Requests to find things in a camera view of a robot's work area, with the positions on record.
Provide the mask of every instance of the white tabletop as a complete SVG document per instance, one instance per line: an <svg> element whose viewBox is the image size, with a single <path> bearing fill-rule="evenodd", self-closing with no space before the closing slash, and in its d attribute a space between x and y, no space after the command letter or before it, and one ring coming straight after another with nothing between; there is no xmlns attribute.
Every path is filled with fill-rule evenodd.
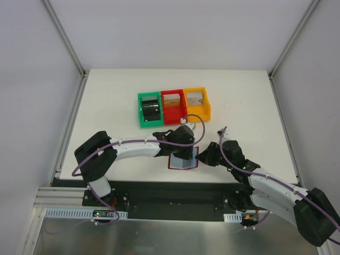
<svg viewBox="0 0 340 255"><path fill-rule="evenodd" d="M169 126L141 129L137 93L205 87L211 104L211 121L200 151L218 141L217 130L228 126L228 138L237 140L246 158L270 173L296 183L283 128L265 71L92 69L76 117L61 179L77 166L74 151L96 132L131 138L166 131ZM197 124L196 139L202 126ZM167 157L130 158L114 162L109 180L167 182L235 182L225 167L170 170Z"/></svg>

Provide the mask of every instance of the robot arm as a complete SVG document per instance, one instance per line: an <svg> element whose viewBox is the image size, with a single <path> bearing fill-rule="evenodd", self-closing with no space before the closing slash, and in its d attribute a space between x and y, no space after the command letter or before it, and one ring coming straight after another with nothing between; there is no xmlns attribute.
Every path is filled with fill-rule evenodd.
<svg viewBox="0 0 340 255"><path fill-rule="evenodd" d="M81 145L74 155L78 164L91 156L98 148L107 146L106 149L91 156L80 168L83 180L91 186L95 193L101 198L111 192L111 187L105 173L115 161L132 157L159 157L169 156L182 159L192 158L193 146L180 147L170 143L192 144L194 143L194 123L185 123L176 130L166 132L154 132L146 137L121 139L109 137L106 131L99 131Z"/></svg>
<svg viewBox="0 0 340 255"><path fill-rule="evenodd" d="M205 151L197 155L197 159L210 166L227 167L237 181L248 187L245 193L248 197L244 201L251 200L255 206L281 216L296 226L300 234L317 247L336 231L334 224L302 197L312 200L339 225L338 214L321 190L314 188L308 191L274 177L260 165L246 159L237 141L225 141L222 150L233 166L244 171L231 166L223 158L220 147L215 142L211 142Z"/></svg>

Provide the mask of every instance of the wire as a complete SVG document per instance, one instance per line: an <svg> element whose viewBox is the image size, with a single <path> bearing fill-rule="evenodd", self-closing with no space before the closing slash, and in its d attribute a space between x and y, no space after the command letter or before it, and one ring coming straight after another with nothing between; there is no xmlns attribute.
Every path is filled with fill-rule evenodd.
<svg viewBox="0 0 340 255"><path fill-rule="evenodd" d="M258 226L258 225L262 224L264 222L264 220L268 218L269 214L270 214L270 211L267 211L266 215L254 226Z"/></svg>
<svg viewBox="0 0 340 255"><path fill-rule="evenodd" d="M256 218L258 218L258 212L259 212L260 208L257 206L256 207L256 211L254 214L250 214L249 216L252 217L252 216L256 216Z"/></svg>
<svg viewBox="0 0 340 255"><path fill-rule="evenodd" d="M254 172L251 172L251 171L247 171L247 170L244 170L244 169L241 169L241 168L238 168L237 166L235 166L233 163L230 162L230 160L225 156L224 152L223 152L223 146L222 146L222 139L223 139L223 136L224 136L224 132L226 131L227 127L224 127L224 129L222 130L222 133L220 135L220 138L219 138L219 149L221 151L221 154L223 156L223 158L227 161L227 163L232 166L234 169L238 170L239 172L241 173L244 173L244 174L249 174L249 175L256 175L256 176L261 176L261 177L264 177L264 178L268 178L280 185L282 185L283 187L289 189L290 191L294 192L295 194L297 194L299 197L303 198L305 201L307 201L310 205L312 205L313 207L315 207L319 212L321 212L327 219L329 219L332 224L336 227L336 229L340 232L340 226L338 225L338 223L328 214L326 213L321 207L319 207L316 203L314 203L313 201L311 201L309 198L307 198L305 195L303 195L300 191L297 191L297 190L294 190L292 187L290 187L288 184L280 181L279 179L277 178L274 178L272 176L266 176L265 174L260 174L260 173L254 173Z"/></svg>
<svg viewBox="0 0 340 255"><path fill-rule="evenodd" d="M112 219L110 220L109 222L98 222L94 219L85 219L85 220L82 220L80 222L77 222L76 224L74 224L73 226L67 228L67 229L64 229L64 230L61 230L59 232L50 232L46 229L46 223L47 221L45 220L44 223L42 224L42 229L45 233L49 234L49 235L60 235L60 234L63 234L63 233L66 233L72 229L74 229L75 227L85 223L85 222L93 222L95 221L95 225L101 225L101 226L104 226L104 225L111 225L113 223L115 223L116 221L119 220L120 216L119 216L119 213L114 209L113 206L110 206L108 205L106 202L104 202L97 194L96 192L91 188L90 186L90 190L92 191L92 194L96 197L96 199L98 199L99 202L101 202L104 206L108 207L112 212L114 212L116 215L117 215L117 218L116 219Z"/></svg>
<svg viewBox="0 0 340 255"><path fill-rule="evenodd" d="M202 136L200 137L200 139L198 139L198 140L197 140L196 142L194 142L194 143L191 143L191 144L181 144L181 143L173 143L173 142L159 141L159 140L147 140L147 141L145 141L145 140L126 140L126 141L123 141L122 144L124 144L124 143L135 143L135 142L156 142L156 143L165 143L165 144L167 144L167 145L175 145L175 146L180 146L180 147L190 147L190 146L194 146L194 145L196 145L197 143L199 143L200 141L202 141L202 139L203 139L203 137L205 136L205 133L206 133L206 126L205 126L205 124L204 124L203 119L202 119L200 116L198 116L198 115L196 115L196 114L188 114L188 115L185 115L183 118L186 118L186 117L188 117L188 116L195 116L195 117L197 117L197 118L201 121L202 126L203 126ZM119 142L110 143L110 144L107 144L107 145L105 145L105 146L99 148L99 149L96 150L95 152L93 152L90 156L88 156L86 159L84 159L84 160L83 160L83 161L82 161L82 162L81 162L81 163L73 170L72 176L80 176L81 174L76 174L76 171L77 171L78 169L80 169L80 167L82 167L82 166L83 166L89 159L91 159L94 155L98 154L98 153L99 153L100 151L102 151L102 150L105 150L106 148L109 148L109 147L112 147L112 146L115 146L115 145L118 145L118 144L119 144ZM114 208L115 205L116 205L116 202L117 202L116 198L115 198L115 200L114 200L113 205L110 206L109 204L107 204L106 202L104 202L104 201L96 194L96 192L92 189L92 187L91 187L91 185L90 185L89 183L88 183L88 185L90 186L90 190L91 190L92 194L95 196L95 198L96 198L99 202L101 202L104 206L106 206L107 208L109 208L110 211L114 212L114 213L116 214L117 218L116 218L116 219L113 219L113 220L110 220L110 222L106 222L106 223L98 222L98 221L95 221L94 219L85 219L85 220L82 220L82 221L80 221L80 222L74 224L73 226L71 226L71 227L69 227L69 228L67 228L67 229L64 229L64 230L62 230L62 231L59 231L59 232L50 232L50 231L48 231L48 230L46 229L46 222L47 222L47 221L44 221L43 226L42 226L44 232L46 232L46 233L49 234L49 235L60 235L60 234L63 234L63 233L68 232L69 230L72 230L73 228L75 228L75 227L77 227L77 226L79 226L79 225L81 225L81 224L83 224L83 223L85 223L85 222L93 222L93 221L95 221L95 222L96 222L96 223L95 223L96 225L101 225L101 226L103 226L103 225L111 225L111 224L113 224L113 223L115 223L116 221L119 220L119 218L120 218L119 213L118 213L118 212L115 210L115 208Z"/></svg>
<svg viewBox="0 0 340 255"><path fill-rule="evenodd" d="M180 147L190 147L190 146L194 146L196 145L197 143L199 143L200 141L202 141L203 137L205 136L206 134L206 126L204 124L204 121L203 119L196 115L196 114L187 114L185 115L183 118L186 118L188 116L195 116L197 117L201 123L202 123L202 126L203 126L203 132L202 132L202 136L200 137L200 139L198 139L196 142L194 143L190 143L190 144L181 144L181 143L174 143L174 142L168 142L168 141L160 141L160 140L125 140L125 141L122 141L121 144L125 144L125 143L135 143L135 142L155 142L155 143L164 143L166 145L175 145L175 146L180 146ZM73 177L76 177L76 176L81 176L81 173L80 174L76 174L76 172L87 162L89 161L92 157L94 157L96 154L98 154L99 152L101 152L102 150L105 150L109 147L112 147L112 146L115 146L115 145L118 145L120 144L120 142L113 142L113 143L110 143L110 144L107 144L103 147L100 147L98 150L96 150L95 152L93 152L92 154L90 154L86 159L84 159L72 172L72 176Z"/></svg>
<svg viewBox="0 0 340 255"><path fill-rule="evenodd" d="M247 211L247 209L238 208L234 203L234 199L237 200L238 198L235 198L235 196L230 195L229 200L228 200L228 205L236 211L241 211L241 212L245 213Z"/></svg>
<svg viewBox="0 0 340 255"><path fill-rule="evenodd" d="M337 245L340 245L340 242L335 241L333 238L329 238L329 240L330 240L332 243L335 243L335 244L337 244Z"/></svg>

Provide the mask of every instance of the white wall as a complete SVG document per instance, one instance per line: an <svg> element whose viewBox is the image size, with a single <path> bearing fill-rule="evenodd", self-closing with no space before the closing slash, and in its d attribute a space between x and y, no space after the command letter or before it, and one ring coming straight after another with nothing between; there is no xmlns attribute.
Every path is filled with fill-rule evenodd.
<svg viewBox="0 0 340 255"><path fill-rule="evenodd" d="M271 71L311 0L51 0L90 68Z"/></svg>
<svg viewBox="0 0 340 255"><path fill-rule="evenodd" d="M46 185L77 73L39 1L0 2L0 253L15 254Z"/></svg>
<svg viewBox="0 0 340 255"><path fill-rule="evenodd" d="M339 0L320 3L274 84L306 187L324 190L340 214L339 13Z"/></svg>

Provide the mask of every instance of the purple cable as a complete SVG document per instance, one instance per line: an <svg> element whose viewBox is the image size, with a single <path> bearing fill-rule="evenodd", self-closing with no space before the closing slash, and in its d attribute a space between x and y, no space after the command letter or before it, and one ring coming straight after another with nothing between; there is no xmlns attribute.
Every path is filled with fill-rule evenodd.
<svg viewBox="0 0 340 255"><path fill-rule="evenodd" d="M115 223L116 221L119 220L120 216L119 216L119 213L115 210L115 208L113 208L112 206L110 206L109 204L107 204L106 202L104 202L96 193L93 189L91 189L92 191L92 194L96 197L96 199L101 202L104 206L108 207L112 212L114 212L116 215L117 215L117 218L116 219L113 219L111 220L110 222L106 222L106 223L103 223L103 222L97 222L98 225L111 225L112 223Z"/></svg>
<svg viewBox="0 0 340 255"><path fill-rule="evenodd" d="M334 240L333 238L329 238L329 240L330 240L331 242L333 242L333 243L337 244L337 245L340 245L340 242L338 242L338 241Z"/></svg>
<svg viewBox="0 0 340 255"><path fill-rule="evenodd" d="M222 130L222 134L219 138L219 149L221 151L221 154L223 156L223 158L228 162L228 164L230 166L232 166L234 169L240 171L241 173L245 173L245 174L249 174L249 175L256 175L256 176L261 176L261 177L266 177L265 174L260 174L260 173L253 173L251 171L247 171L247 170L243 170L243 169L240 169L238 168L237 166L235 166L233 163L230 162L230 160L225 156L224 152L223 152L223 147L222 147L222 138L223 138L223 134L224 132L226 131L227 127L224 127L224 129ZM287 185L286 183L272 177L272 176L268 176L268 179L286 187L287 189L289 189L290 191L293 191L294 192L294 189L292 187L290 187L289 185ZM332 223L333 225L336 227L336 229L340 232L340 226L337 224L337 222L328 214L326 213L321 207L319 207L316 203L314 203L313 201L311 201L309 198L307 198L306 196L304 196L301 192L299 191L295 191L295 194L297 194L299 197L303 198L305 201L307 201L310 205L312 205L313 207L315 207L319 212L321 212L326 218L328 218Z"/></svg>
<svg viewBox="0 0 340 255"><path fill-rule="evenodd" d="M249 229L253 229L253 227L257 227L258 225L262 224L262 222L263 222L266 218L268 218L269 214L270 214L270 211L268 211L268 212L266 213L266 215L265 215L259 222L257 222L254 226L246 227L246 228L241 228L241 229L238 229L238 230L236 230L236 231L234 231L234 232L232 232L232 233L233 233L233 234L236 234L236 233L241 232L241 231L243 231L243 230L249 230Z"/></svg>
<svg viewBox="0 0 340 255"><path fill-rule="evenodd" d="M113 219L111 220L110 222L98 222L96 220L94 220L98 225L100 226L104 226L104 225L111 225L112 223L115 223L117 220L119 220L120 216L119 216L119 213L112 207L110 206L109 204L107 204L106 202L104 202L97 194L96 192L90 188L90 190L92 191L92 194L96 197L96 199L98 199L99 202L101 202L104 206L108 207L112 212L114 212L116 215L117 215L117 218L116 219ZM59 231L59 232L50 232L46 229L46 220L44 221L43 225L42 225L42 229L44 232L46 232L47 234L49 235L60 235L60 234L63 234L63 233L66 233L68 231L70 231L71 229L85 223L85 222L92 222L93 219L85 219L85 220L82 220L76 224L74 224L73 226L67 228L67 229L64 229L62 231Z"/></svg>
<svg viewBox="0 0 340 255"><path fill-rule="evenodd" d="M194 143L190 143L190 144L181 144L181 143L174 143L174 142L167 142L167 141L159 141L159 140L147 140L147 142L155 142L155 143L164 143L166 145L175 145L175 146L180 146L180 147L190 147L190 146L194 146L196 145L197 143L199 143L200 141L202 141L203 137L205 136L206 134L206 126L204 124L204 121L203 119L196 115L196 114L187 114L185 115L183 118L186 118L188 116L195 116L197 117L201 122L202 122L202 126L203 126L203 132L202 132L202 136L200 137L200 139L198 139L196 142ZM134 143L134 142L146 142L145 140L126 140L126 141L122 141L121 143L122 144L125 144L125 143ZM100 151L102 150L105 150L109 147L112 147L112 146L115 146L115 145L118 145L119 142L113 142L113 143L110 143L110 144L107 144L103 147L100 147L98 150L96 150L95 152L93 152L91 155L89 155L86 159L84 159L72 172L72 176L73 177L76 177L76 176L81 176L81 174L76 174L76 171L78 171L78 169L80 169L88 160L90 160L94 155L98 154Z"/></svg>

